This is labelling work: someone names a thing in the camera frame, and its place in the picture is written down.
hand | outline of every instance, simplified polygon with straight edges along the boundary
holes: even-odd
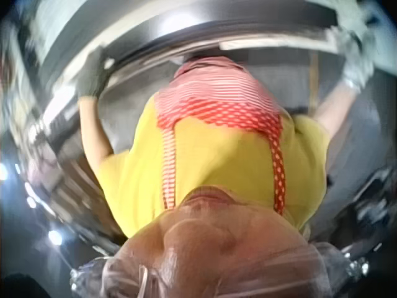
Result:
[[[77,94],[79,97],[93,96],[99,98],[109,80],[110,71],[105,70],[107,55],[103,47],[91,52],[77,77]]]
[[[373,75],[373,54],[375,52],[375,36],[367,31],[361,42],[346,32],[341,37],[342,50],[346,62],[342,80],[349,87],[361,92]]]

